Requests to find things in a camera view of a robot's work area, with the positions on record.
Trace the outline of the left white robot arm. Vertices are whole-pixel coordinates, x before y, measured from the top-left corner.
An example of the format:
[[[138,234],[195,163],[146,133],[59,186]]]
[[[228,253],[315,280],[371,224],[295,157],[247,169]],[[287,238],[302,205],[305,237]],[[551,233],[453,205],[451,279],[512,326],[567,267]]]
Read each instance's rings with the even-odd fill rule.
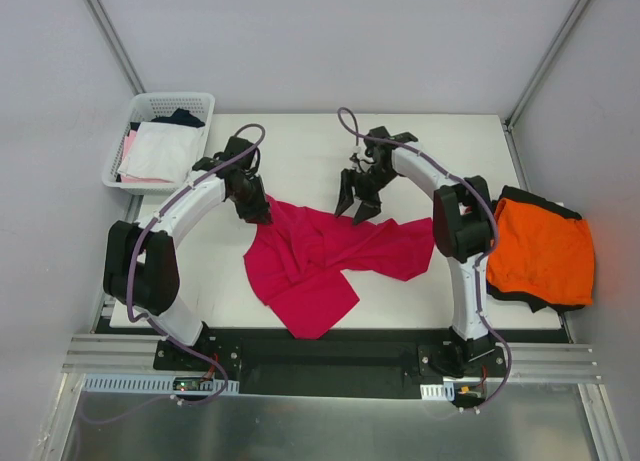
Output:
[[[129,320],[144,320],[177,346],[192,370],[212,359],[207,324],[179,296],[177,248],[210,211],[231,201],[240,220],[272,223],[258,169],[258,142],[234,135],[225,149],[198,160],[185,183],[155,213],[114,223],[107,236],[103,290],[121,302]]]

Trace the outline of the magenta t shirt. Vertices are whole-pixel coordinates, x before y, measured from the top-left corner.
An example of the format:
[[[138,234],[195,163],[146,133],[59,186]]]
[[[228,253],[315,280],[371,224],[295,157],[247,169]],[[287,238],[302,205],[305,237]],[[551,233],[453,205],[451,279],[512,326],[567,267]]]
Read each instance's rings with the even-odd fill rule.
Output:
[[[359,297],[344,271],[371,271],[399,281],[425,273],[435,247],[429,218],[354,224],[349,217],[274,198],[272,221],[260,225],[244,255],[257,298],[297,339],[322,337]]]

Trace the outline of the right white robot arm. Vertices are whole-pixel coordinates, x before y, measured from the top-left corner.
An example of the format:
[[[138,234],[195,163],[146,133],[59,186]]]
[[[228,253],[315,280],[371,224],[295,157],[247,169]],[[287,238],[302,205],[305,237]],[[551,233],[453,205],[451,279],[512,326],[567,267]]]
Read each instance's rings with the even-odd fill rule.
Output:
[[[381,213],[379,192],[404,177],[432,201],[433,236],[447,259],[454,301],[450,341],[428,356],[430,368],[454,378],[481,369],[495,350],[487,314],[486,272],[497,225],[488,185],[481,176],[460,178],[422,150],[409,132],[390,135],[385,127],[362,137],[365,156],[350,156],[340,173],[337,216],[359,203],[353,217],[362,224]]]

